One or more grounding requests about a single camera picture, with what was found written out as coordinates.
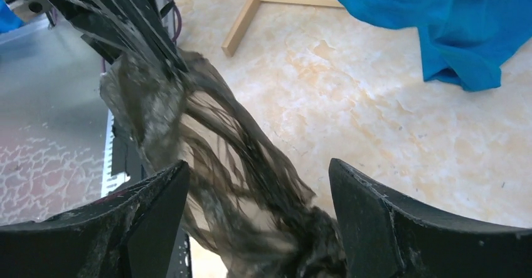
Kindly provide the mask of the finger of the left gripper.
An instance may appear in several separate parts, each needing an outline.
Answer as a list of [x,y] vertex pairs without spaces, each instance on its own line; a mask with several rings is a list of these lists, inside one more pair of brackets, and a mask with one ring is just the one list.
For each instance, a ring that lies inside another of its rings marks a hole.
[[187,72],[154,0],[48,0],[107,63],[124,53],[165,74]]

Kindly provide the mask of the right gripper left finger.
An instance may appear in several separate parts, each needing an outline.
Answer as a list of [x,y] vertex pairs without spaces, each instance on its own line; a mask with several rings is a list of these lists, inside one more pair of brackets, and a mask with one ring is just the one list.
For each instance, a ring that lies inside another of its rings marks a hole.
[[189,277],[180,221],[189,166],[42,222],[1,227],[2,277]]

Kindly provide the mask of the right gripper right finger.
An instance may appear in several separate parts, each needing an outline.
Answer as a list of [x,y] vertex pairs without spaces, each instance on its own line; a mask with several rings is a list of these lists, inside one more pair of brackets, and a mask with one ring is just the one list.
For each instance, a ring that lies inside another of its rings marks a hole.
[[349,277],[530,277],[531,230],[422,203],[340,159],[329,164]]

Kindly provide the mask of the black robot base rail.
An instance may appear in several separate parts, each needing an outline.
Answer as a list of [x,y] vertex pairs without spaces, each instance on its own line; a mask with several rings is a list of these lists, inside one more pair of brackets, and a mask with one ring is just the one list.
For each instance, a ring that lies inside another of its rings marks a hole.
[[[135,146],[124,130],[107,116],[101,195],[108,196],[147,178]],[[187,187],[172,182],[121,246],[125,277],[191,277],[189,237],[181,228]]]

